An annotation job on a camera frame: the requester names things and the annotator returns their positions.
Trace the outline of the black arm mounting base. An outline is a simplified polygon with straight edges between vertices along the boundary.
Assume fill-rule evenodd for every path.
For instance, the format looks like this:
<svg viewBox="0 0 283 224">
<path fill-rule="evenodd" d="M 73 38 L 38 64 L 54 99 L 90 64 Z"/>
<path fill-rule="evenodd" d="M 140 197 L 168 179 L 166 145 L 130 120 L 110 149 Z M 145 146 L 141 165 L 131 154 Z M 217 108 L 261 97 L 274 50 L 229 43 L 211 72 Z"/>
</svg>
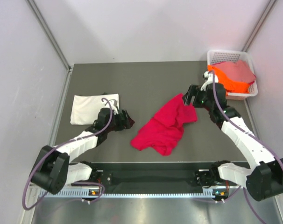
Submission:
<svg viewBox="0 0 283 224">
<path fill-rule="evenodd" d="M 119 185 L 122 183 L 186 182 L 190 185 L 214 185 L 222 182 L 218 167 L 228 163 L 217 162 L 142 162 L 90 163 L 82 161 L 46 162 L 32 177 L 32 182 L 52 194 L 66 184 Z"/>
</svg>

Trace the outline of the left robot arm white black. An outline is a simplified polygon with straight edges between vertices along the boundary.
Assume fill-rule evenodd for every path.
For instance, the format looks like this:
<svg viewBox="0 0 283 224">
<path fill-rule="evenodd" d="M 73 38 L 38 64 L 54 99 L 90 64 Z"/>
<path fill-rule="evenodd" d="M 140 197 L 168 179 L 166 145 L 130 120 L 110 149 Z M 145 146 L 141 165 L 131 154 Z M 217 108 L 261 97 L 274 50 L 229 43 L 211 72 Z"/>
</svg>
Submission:
<svg viewBox="0 0 283 224">
<path fill-rule="evenodd" d="M 86 163 L 70 165 L 84 152 L 102 144 L 111 131 L 130 129 L 134 120 L 126 110 L 102 108 L 97 119 L 79 136 L 55 147 L 44 146 L 35 161 L 30 181 L 51 194 L 57 194 L 65 185 L 84 181 L 88 185 L 97 182 L 98 174 Z"/>
</svg>

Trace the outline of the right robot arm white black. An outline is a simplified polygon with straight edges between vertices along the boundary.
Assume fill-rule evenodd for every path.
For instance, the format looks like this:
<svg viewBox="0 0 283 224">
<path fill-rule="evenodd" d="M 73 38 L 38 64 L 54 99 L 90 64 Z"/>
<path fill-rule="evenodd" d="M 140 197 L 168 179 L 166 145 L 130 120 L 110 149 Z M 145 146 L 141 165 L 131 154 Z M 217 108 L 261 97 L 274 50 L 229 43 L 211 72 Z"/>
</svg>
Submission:
<svg viewBox="0 0 283 224">
<path fill-rule="evenodd" d="M 283 158 L 275 158 L 248 129 L 237 110 L 227 104 L 222 84 L 209 84 L 204 91 L 198 85 L 190 85 L 182 99 L 185 105 L 206 109 L 211 121 L 229 137 L 249 164 L 249 168 L 244 168 L 226 160 L 215 162 L 209 168 L 214 184 L 233 182 L 246 188 L 256 201 L 283 193 Z"/>
</svg>

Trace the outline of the crimson red t-shirt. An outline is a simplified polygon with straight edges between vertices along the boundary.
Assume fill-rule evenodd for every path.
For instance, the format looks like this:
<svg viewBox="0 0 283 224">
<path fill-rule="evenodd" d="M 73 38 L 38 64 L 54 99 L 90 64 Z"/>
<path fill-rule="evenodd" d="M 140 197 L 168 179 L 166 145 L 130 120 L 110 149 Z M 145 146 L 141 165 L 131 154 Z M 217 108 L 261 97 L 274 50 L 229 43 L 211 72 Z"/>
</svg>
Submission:
<svg viewBox="0 0 283 224">
<path fill-rule="evenodd" d="M 185 105 L 180 93 L 169 100 L 131 140 L 139 151 L 152 148 L 162 156 L 169 156 L 184 134 L 184 124 L 197 122 L 196 110 Z"/>
</svg>

